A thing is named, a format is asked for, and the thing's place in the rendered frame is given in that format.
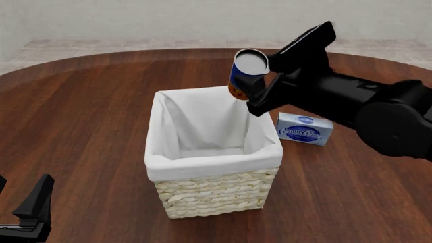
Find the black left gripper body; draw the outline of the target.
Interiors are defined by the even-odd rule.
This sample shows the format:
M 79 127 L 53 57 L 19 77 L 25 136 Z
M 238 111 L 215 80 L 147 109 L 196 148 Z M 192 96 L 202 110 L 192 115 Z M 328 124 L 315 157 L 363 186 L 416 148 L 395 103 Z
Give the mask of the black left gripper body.
M 0 224 L 0 243 L 45 243 L 50 232 L 51 226 L 43 222 Z

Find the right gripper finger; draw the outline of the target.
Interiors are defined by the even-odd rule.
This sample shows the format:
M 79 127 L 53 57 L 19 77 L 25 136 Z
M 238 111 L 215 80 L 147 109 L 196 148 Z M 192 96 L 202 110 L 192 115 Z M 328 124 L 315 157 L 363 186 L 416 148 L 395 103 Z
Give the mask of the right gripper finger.
M 243 101 L 265 101 L 275 96 L 275 77 L 264 76 L 235 76 L 235 89 L 237 99 Z

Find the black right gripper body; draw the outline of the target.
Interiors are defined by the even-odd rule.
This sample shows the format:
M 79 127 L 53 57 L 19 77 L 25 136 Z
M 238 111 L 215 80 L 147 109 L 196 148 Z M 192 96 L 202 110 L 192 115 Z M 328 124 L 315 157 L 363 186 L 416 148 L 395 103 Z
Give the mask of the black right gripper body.
M 283 73 L 277 74 L 272 82 L 255 99 L 247 102 L 249 113 L 255 117 L 260 117 L 264 113 L 283 107 L 288 103 L 289 91 L 288 75 Z

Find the blue alphabet soup can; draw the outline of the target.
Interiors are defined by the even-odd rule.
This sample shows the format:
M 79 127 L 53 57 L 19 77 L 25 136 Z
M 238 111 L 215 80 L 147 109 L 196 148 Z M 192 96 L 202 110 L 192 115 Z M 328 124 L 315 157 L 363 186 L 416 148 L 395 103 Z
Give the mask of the blue alphabet soup can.
M 267 56 L 256 49 L 242 49 L 234 55 L 228 89 L 233 97 L 236 95 L 235 76 L 264 76 L 270 72 Z

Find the woven basket with white liner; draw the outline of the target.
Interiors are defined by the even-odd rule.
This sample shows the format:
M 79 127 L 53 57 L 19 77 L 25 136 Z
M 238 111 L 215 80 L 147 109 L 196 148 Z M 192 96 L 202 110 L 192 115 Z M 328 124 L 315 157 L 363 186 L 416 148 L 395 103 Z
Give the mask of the woven basket with white liner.
M 270 115 L 226 86 L 155 93 L 144 163 L 169 218 L 263 208 L 283 153 Z

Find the cream cheese box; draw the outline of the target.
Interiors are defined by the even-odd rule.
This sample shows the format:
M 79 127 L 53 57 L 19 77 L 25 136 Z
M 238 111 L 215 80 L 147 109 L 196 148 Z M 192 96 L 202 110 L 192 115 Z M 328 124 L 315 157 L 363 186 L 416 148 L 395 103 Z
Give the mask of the cream cheese box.
M 280 139 L 325 146 L 333 123 L 327 119 L 279 113 L 275 128 Z

